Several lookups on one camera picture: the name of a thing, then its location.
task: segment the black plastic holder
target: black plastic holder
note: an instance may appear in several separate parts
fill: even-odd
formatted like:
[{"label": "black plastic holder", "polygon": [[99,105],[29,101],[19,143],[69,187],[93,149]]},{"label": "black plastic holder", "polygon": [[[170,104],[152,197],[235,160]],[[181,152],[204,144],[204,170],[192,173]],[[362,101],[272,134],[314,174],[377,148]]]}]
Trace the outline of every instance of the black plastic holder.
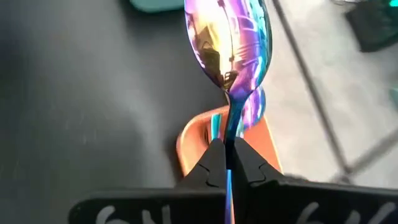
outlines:
[{"label": "black plastic holder", "polygon": [[[70,210],[69,223],[224,224],[224,152],[224,144],[214,140],[173,189],[93,194]],[[233,151],[232,180],[237,224],[398,223],[398,191],[286,177],[240,138]]]}]

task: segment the gray floor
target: gray floor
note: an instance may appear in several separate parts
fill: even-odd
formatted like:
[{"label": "gray floor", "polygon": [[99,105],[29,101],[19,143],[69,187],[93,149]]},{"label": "gray floor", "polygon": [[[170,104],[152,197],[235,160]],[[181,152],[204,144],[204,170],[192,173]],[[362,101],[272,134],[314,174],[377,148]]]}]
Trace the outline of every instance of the gray floor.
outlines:
[{"label": "gray floor", "polygon": [[398,188],[398,44],[364,54],[329,0],[266,0],[274,54],[264,80],[285,173]]}]

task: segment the spoon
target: spoon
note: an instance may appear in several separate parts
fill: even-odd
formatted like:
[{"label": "spoon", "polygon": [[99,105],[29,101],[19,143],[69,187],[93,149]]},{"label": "spoon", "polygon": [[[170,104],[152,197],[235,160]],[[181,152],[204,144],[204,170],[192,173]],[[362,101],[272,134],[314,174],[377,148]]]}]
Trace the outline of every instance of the spoon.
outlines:
[{"label": "spoon", "polygon": [[271,61],[267,9],[263,0],[185,0],[185,19],[199,64],[229,98],[224,144],[230,169],[244,103],[261,84]]}]

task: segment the spoon neck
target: spoon neck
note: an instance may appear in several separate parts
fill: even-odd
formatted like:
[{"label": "spoon neck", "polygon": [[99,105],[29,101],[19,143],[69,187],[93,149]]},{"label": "spoon neck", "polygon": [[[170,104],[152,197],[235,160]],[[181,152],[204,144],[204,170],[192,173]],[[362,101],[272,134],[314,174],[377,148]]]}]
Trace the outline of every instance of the spoon neck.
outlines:
[{"label": "spoon neck", "polygon": [[232,169],[232,152],[235,144],[236,130],[243,110],[244,103],[230,102],[228,119],[224,132],[224,145],[227,169]]}]

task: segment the orange object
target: orange object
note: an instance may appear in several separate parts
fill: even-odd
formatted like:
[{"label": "orange object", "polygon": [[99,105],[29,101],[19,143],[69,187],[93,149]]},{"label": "orange object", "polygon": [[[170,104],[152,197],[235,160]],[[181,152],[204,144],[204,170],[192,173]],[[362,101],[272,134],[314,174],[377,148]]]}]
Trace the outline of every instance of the orange object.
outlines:
[{"label": "orange object", "polygon": [[[213,114],[222,114],[220,131],[221,136],[224,135],[228,109],[229,106],[224,106],[200,114],[190,120],[183,129],[177,139],[177,154],[184,176],[193,169],[209,145],[207,139],[211,139],[210,122]],[[262,118],[255,126],[245,130],[244,140],[270,165],[282,172],[265,118]]]}]

